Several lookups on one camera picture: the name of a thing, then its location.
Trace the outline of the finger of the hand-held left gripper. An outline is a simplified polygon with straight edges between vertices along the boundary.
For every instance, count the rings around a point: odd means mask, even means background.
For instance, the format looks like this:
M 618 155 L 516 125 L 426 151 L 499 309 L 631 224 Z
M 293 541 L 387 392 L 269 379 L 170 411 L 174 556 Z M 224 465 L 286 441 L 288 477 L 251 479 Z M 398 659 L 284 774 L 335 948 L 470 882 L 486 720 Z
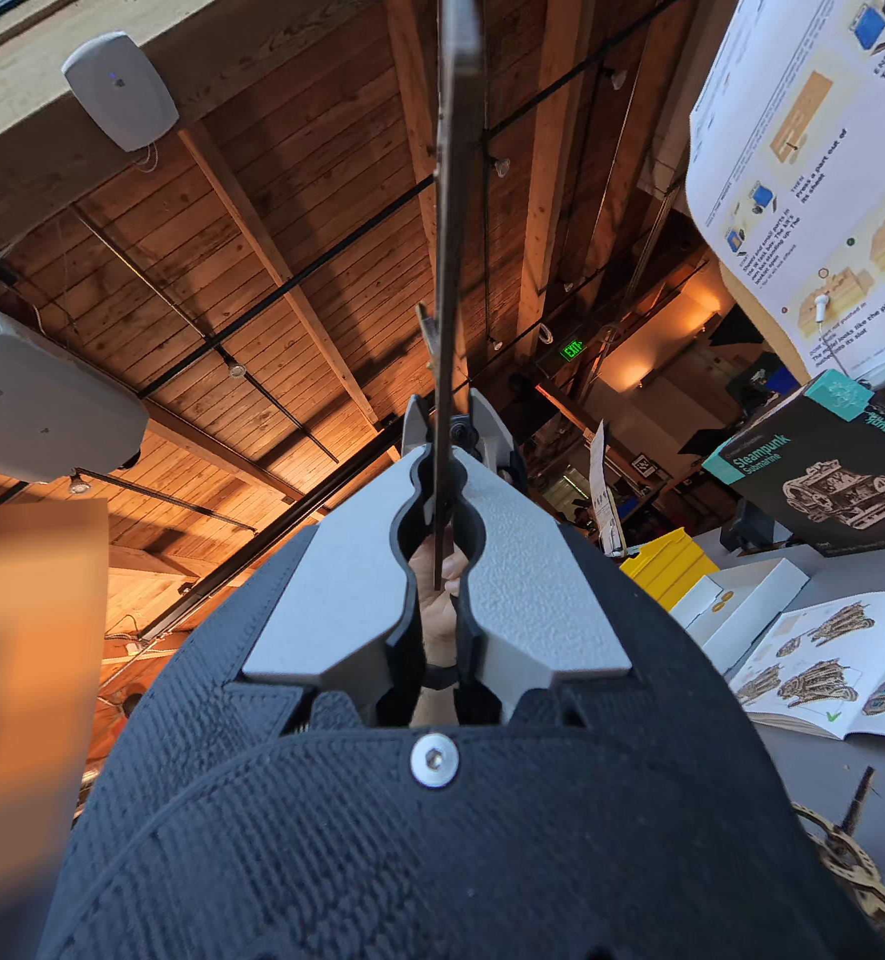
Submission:
M 469 452 L 489 470 L 505 468 L 505 425 L 492 404 L 476 389 L 469 391 Z
M 410 397 L 403 419 L 403 451 L 431 449 L 433 440 L 431 407 L 425 397 L 415 393 Z

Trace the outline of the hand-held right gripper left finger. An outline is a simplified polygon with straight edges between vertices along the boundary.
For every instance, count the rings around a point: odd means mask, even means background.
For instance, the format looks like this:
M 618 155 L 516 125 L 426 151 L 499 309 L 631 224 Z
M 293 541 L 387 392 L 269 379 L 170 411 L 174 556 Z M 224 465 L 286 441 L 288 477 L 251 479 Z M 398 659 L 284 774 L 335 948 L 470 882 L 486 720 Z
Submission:
M 429 537 L 432 473 L 418 446 L 316 525 L 244 678 L 341 692 L 370 724 L 410 725 L 426 669 L 410 560 Z

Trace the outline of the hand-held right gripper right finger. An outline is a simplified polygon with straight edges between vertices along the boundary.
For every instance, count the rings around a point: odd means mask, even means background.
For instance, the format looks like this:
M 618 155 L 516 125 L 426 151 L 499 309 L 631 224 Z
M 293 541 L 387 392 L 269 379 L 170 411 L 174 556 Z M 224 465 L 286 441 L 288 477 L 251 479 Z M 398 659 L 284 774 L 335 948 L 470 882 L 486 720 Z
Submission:
M 627 676 L 631 660 L 547 512 L 460 448 L 451 455 L 460 574 L 460 725 L 505 724 L 531 690 Z

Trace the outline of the yellow plastic bin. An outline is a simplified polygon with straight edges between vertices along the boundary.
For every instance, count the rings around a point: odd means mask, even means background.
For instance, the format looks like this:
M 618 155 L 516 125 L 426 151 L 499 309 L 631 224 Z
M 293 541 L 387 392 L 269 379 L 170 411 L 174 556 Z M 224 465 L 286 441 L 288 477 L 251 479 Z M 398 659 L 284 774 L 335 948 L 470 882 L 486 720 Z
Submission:
M 720 570 L 684 528 L 638 547 L 620 570 L 665 611 L 671 611 L 705 576 Z

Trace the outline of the thin wooden parts sheet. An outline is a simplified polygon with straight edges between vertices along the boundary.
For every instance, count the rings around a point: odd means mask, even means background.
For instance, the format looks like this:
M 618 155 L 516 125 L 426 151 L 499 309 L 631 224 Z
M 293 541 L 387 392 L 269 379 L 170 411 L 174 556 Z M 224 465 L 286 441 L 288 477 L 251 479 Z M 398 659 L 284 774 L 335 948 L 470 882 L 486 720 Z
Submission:
M 453 506 L 451 418 L 463 249 L 473 157 L 482 137 L 485 42 L 473 1 L 438 3 L 436 286 L 421 321 L 435 378 L 433 434 L 434 589 L 443 586 L 445 534 Z

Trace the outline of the black model kit box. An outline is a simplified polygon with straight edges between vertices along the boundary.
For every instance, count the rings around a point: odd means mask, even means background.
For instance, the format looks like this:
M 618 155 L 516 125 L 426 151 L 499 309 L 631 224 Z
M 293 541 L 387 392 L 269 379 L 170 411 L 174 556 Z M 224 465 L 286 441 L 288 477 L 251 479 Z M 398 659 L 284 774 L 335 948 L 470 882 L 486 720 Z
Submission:
M 885 395 L 838 369 L 767 407 L 703 468 L 823 557 L 885 549 Z

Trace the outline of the wooden gear model assembly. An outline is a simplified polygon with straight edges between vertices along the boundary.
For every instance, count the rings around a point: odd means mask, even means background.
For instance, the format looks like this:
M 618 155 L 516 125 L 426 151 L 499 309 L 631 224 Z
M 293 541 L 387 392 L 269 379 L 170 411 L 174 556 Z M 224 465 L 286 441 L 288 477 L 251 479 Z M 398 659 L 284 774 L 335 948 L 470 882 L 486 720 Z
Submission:
M 855 837 L 876 773 L 872 765 L 865 768 L 840 823 L 795 801 L 791 807 L 800 820 L 817 830 L 808 831 L 807 835 L 817 849 L 821 865 L 843 886 L 867 919 L 877 929 L 885 930 L 885 884 L 881 871 Z

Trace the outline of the person's left hand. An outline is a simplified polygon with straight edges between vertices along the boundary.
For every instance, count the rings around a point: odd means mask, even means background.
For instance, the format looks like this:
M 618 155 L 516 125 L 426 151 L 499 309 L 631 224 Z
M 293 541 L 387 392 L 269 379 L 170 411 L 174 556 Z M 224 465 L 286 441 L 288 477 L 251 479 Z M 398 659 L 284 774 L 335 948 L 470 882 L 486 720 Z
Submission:
M 420 690 L 410 724 L 414 729 L 448 727 L 458 722 L 453 699 L 457 665 L 455 603 L 468 559 L 454 544 L 450 529 L 446 530 L 442 544 L 439 587 L 435 586 L 436 544 L 433 536 L 429 536 L 409 560 L 416 581 L 428 678 L 432 682 L 431 686 L 424 685 Z

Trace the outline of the standing paper sign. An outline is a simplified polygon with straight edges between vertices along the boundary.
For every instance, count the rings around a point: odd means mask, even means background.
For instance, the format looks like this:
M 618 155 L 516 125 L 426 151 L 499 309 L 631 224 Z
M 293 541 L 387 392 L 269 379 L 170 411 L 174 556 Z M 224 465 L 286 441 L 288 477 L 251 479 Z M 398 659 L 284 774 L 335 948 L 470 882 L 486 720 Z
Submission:
M 591 508 L 600 549 L 609 558 L 623 560 L 627 557 L 627 544 L 605 476 L 606 452 L 606 428 L 601 421 L 589 445 L 588 480 Z

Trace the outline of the white cardboard box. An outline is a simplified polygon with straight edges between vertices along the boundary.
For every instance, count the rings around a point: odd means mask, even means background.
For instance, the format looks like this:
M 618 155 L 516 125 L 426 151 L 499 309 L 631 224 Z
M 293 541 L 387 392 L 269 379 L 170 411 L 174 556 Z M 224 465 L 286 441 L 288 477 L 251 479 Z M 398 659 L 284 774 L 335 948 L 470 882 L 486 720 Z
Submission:
M 725 674 L 743 660 L 809 579 L 786 558 L 717 570 L 703 575 L 669 614 Z

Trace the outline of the open instruction booklet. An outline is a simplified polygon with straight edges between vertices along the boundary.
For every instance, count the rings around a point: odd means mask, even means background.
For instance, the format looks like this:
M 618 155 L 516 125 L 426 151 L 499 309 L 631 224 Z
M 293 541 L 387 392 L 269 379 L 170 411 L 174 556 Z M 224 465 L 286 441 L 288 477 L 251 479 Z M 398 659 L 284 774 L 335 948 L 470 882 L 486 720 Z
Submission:
M 885 591 L 781 614 L 729 688 L 757 724 L 885 738 Z

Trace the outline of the white ceiling projector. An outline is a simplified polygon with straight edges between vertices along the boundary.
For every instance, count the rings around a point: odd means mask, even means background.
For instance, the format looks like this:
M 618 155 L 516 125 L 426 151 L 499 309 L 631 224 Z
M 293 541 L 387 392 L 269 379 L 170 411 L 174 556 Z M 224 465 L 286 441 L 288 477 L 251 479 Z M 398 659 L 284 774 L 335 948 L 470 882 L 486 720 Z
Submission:
M 0 475 L 48 484 L 128 469 L 148 420 L 130 390 L 0 312 Z

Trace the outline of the printed instruction sheet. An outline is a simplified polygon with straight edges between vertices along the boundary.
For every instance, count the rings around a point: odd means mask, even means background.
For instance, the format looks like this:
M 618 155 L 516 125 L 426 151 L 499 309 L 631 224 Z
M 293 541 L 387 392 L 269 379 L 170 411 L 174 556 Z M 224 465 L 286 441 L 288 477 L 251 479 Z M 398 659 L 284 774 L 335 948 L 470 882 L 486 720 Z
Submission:
M 701 236 L 811 378 L 885 387 L 885 2 L 739 2 L 690 118 Z

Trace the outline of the black ceiling track rail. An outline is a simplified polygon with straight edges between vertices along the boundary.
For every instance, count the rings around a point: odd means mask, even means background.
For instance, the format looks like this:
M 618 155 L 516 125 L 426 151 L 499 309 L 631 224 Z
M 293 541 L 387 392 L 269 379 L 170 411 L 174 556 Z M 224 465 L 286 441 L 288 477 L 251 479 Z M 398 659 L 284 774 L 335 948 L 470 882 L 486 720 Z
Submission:
M 629 37 L 641 31 L 644 27 L 648 27 L 649 24 L 652 23 L 656 18 L 671 10 L 676 4 L 676 1 L 660 2 L 652 9 L 648 10 L 640 18 L 637 18 L 631 22 L 624 29 L 617 31 L 616 34 L 607 38 L 595 51 L 587 55 L 583 60 L 576 63 L 566 73 L 560 75 L 544 89 L 539 90 L 528 101 L 522 103 L 515 111 L 508 114 L 495 126 L 480 126 L 478 135 L 474 140 L 470 141 L 470 148 L 482 149 L 488 147 L 489 143 L 494 138 L 504 133 L 508 127 L 513 126 L 521 121 L 524 116 L 535 110 L 543 102 L 547 101 L 550 97 L 556 94 L 557 91 L 562 90 L 565 86 L 580 77 L 586 70 L 597 64 L 600 64 L 606 54 L 609 54 L 610 51 L 614 50 L 619 44 L 627 41 Z M 137 399 L 140 402 L 148 403 L 148 398 L 150 396 L 167 386 L 172 380 L 180 377 L 184 372 L 201 361 L 205 356 L 213 352 L 219 353 L 224 342 L 243 330 L 247 324 L 261 316 L 271 306 L 287 297 L 290 293 L 294 292 L 318 270 L 321 270 L 324 266 L 328 265 L 333 259 L 340 257 L 355 242 L 359 241 L 364 236 L 377 229 L 413 200 L 421 197 L 422 194 L 424 194 L 431 186 L 436 186 L 440 176 L 441 175 L 438 173 L 426 176 L 412 186 L 412 188 L 380 209 L 372 217 L 362 222 L 356 229 L 353 230 L 352 233 L 342 238 L 334 246 L 330 246 L 329 249 L 323 252 L 315 260 L 311 261 L 304 269 L 291 275 L 280 287 L 264 296 L 257 302 L 257 304 L 245 311 L 239 318 L 236 318 L 227 327 L 225 327 L 223 330 L 220 330 L 219 333 L 206 340 L 203 345 L 195 348 L 184 358 L 176 362 L 173 366 L 163 371 L 158 378 L 151 381 L 146 387 L 141 390 L 137 390 Z

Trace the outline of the white wireless access point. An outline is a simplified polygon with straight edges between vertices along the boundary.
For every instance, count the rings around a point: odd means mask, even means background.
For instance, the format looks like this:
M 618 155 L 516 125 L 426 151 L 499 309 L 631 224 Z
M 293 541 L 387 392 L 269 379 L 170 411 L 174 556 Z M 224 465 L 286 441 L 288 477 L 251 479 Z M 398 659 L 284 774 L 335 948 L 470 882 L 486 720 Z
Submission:
M 126 153 L 156 143 L 180 120 L 161 75 L 123 30 L 78 46 L 61 73 L 90 118 Z

